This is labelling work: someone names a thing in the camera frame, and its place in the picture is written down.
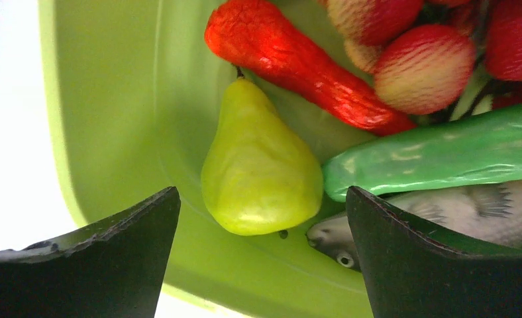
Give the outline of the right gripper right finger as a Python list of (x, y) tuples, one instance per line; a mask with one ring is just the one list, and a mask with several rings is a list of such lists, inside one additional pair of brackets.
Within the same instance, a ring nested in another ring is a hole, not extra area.
[(522, 317), (522, 249), (449, 230), (357, 186), (346, 212), (375, 317)]

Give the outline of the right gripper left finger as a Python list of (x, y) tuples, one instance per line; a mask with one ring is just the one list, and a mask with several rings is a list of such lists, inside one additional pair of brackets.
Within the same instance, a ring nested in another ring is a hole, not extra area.
[(22, 250), (0, 251), (0, 317), (153, 317), (180, 214), (167, 187)]

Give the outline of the green pear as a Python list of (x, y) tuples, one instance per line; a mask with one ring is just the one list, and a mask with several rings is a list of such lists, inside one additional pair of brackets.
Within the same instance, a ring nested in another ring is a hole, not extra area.
[(321, 208), (318, 159), (241, 71), (223, 93), (201, 191), (214, 220), (240, 236), (296, 227)]

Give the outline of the green plastic bin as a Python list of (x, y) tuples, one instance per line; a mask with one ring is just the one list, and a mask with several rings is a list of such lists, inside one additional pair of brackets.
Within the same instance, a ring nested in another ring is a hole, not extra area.
[(48, 122), (79, 226), (168, 187), (182, 202), (163, 298), (218, 317), (371, 317), (362, 276), (305, 225), (241, 237), (206, 212), (199, 175), (235, 71), (203, 32), (218, 1), (39, 1)]

